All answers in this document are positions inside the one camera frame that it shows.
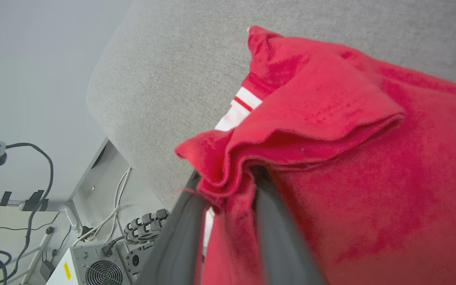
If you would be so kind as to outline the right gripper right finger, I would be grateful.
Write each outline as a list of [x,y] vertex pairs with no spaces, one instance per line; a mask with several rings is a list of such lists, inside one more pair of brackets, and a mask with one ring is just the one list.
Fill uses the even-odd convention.
[[255,179],[258,247],[268,285],[325,285],[326,280],[269,170],[251,167]]

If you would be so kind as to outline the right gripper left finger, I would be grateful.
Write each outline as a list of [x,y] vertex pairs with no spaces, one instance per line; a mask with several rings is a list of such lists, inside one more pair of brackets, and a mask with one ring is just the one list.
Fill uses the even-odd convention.
[[193,171],[143,270],[138,285],[200,285],[207,202],[197,192],[201,175]]

